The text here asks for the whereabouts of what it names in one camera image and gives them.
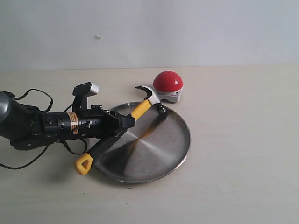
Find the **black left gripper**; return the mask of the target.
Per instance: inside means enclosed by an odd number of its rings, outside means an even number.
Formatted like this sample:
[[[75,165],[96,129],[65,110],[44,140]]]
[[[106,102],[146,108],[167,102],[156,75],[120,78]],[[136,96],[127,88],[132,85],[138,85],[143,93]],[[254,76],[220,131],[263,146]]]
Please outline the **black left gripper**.
[[[135,118],[131,114],[122,115],[116,111],[104,110],[102,105],[92,105],[89,109],[76,111],[79,125],[76,134],[85,138],[105,138],[126,132],[135,126]]]

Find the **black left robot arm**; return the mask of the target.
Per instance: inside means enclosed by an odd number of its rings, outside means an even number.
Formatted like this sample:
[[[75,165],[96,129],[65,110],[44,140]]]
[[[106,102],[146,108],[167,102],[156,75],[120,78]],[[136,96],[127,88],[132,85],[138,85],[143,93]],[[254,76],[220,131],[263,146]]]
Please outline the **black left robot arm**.
[[[55,142],[85,138],[105,139],[135,126],[132,115],[87,108],[86,95],[76,96],[71,112],[41,111],[20,104],[10,92],[0,93],[0,135],[16,150],[28,151]]]

